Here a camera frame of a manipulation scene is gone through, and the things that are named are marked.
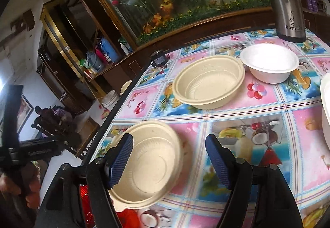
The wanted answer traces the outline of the person's left hand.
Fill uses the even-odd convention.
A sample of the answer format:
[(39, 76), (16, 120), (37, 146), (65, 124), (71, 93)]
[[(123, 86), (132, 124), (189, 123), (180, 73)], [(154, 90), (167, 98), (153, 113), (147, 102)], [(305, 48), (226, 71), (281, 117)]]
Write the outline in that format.
[(40, 205), (40, 175), (39, 169), (33, 164), (28, 163), (20, 171), (22, 182), (18, 179), (13, 180), (6, 173), (1, 174), (1, 193), (18, 196), (25, 193), (26, 205), (31, 209), (37, 209)]

